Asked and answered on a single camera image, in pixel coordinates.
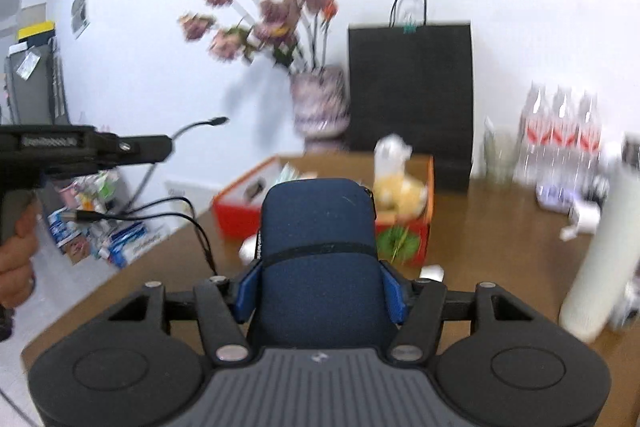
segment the white tumbler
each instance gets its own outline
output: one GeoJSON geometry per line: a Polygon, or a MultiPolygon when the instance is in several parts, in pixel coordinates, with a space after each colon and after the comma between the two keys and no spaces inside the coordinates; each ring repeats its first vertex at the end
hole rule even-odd
{"type": "Polygon", "coordinates": [[[585,343],[600,334],[640,261],[640,137],[626,136],[598,230],[560,308],[559,324],[585,343]]]}

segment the yellow plush body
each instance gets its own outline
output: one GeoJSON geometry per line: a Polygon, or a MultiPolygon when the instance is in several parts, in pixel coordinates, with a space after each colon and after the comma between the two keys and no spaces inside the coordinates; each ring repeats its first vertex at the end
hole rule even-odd
{"type": "Polygon", "coordinates": [[[427,204],[428,190],[415,178],[398,172],[373,183],[376,209],[393,210],[402,221],[420,216],[427,204]]]}

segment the gray ridged plate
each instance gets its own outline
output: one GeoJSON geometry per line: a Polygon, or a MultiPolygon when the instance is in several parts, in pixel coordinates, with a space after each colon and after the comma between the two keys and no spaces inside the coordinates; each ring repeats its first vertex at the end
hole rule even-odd
{"type": "Polygon", "coordinates": [[[216,373],[166,427],[472,427],[426,375],[373,349],[267,349],[250,367],[216,373]]]}

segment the plastic bottle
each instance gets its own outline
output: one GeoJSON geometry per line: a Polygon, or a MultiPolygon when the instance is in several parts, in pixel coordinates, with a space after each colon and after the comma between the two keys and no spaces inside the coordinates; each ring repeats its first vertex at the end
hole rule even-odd
{"type": "Polygon", "coordinates": [[[551,138],[545,87],[531,84],[520,116],[520,155],[515,178],[522,184],[533,185],[540,177],[540,164],[545,147],[551,138]]]}
{"type": "Polygon", "coordinates": [[[551,108],[551,140],[543,158],[543,178],[550,185],[564,187],[571,175],[568,172],[571,149],[578,137],[578,122],[571,100],[571,89],[558,87],[551,108]]]}
{"type": "Polygon", "coordinates": [[[590,343],[640,261],[640,138],[627,136],[598,230],[560,308],[559,324],[590,343]]]}
{"type": "Polygon", "coordinates": [[[578,142],[575,149],[575,188],[583,189],[591,184],[598,169],[602,122],[598,114],[598,99],[585,93],[578,110],[578,142]]]}

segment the hand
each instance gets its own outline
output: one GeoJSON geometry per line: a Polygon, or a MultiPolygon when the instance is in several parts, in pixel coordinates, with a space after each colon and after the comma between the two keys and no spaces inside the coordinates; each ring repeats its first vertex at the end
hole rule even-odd
{"type": "Polygon", "coordinates": [[[0,245],[0,304],[15,308],[33,291],[31,256],[38,249],[35,204],[30,204],[15,224],[15,235],[0,245]]]}

